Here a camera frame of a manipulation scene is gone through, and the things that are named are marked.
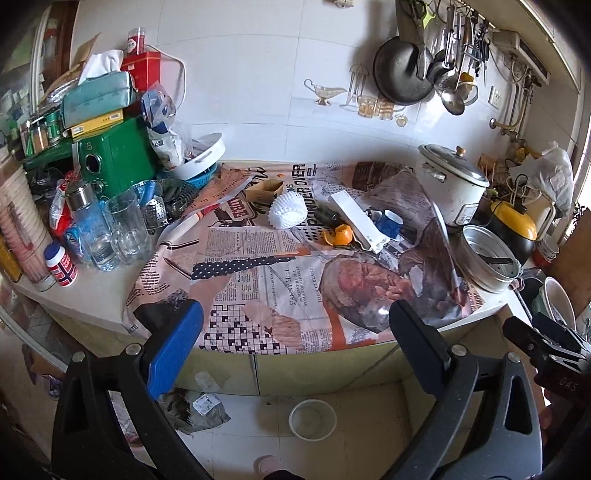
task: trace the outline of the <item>aluminum pot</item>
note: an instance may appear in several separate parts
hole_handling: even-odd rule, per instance
[[[486,228],[467,225],[456,245],[456,262],[479,287],[492,293],[505,291],[521,272],[521,265],[499,237]],[[487,264],[480,255],[510,258],[511,265]]]

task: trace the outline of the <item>water bottle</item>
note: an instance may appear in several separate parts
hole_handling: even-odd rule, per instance
[[[111,230],[90,182],[77,180],[70,184],[66,202],[95,265],[104,272],[113,270],[119,265],[119,257],[111,246]]]

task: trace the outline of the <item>newspaper tablecloth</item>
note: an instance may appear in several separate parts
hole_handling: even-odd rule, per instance
[[[197,345],[228,353],[323,352],[386,342],[394,337],[388,310],[410,302],[435,327],[473,312],[482,299],[456,275],[438,220],[416,178],[399,166],[276,165],[222,169],[194,204],[199,222],[181,238],[161,237],[127,301],[125,326],[148,336],[186,299],[206,314]],[[291,230],[269,226],[268,206],[243,192],[215,205],[250,178],[281,178],[301,193],[307,219]],[[345,188],[364,209],[397,212],[401,242],[379,254],[358,246],[334,248],[320,234],[317,202]]]

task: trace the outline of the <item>cutting board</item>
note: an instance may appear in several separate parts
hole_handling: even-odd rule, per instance
[[[562,285],[578,317],[591,302],[591,210],[586,209],[574,232],[548,268]]]

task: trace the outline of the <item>blue cup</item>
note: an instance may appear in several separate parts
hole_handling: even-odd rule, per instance
[[[400,215],[396,215],[391,210],[385,210],[381,213],[382,216],[375,222],[375,226],[384,235],[394,240],[400,233],[404,221],[400,218]]]

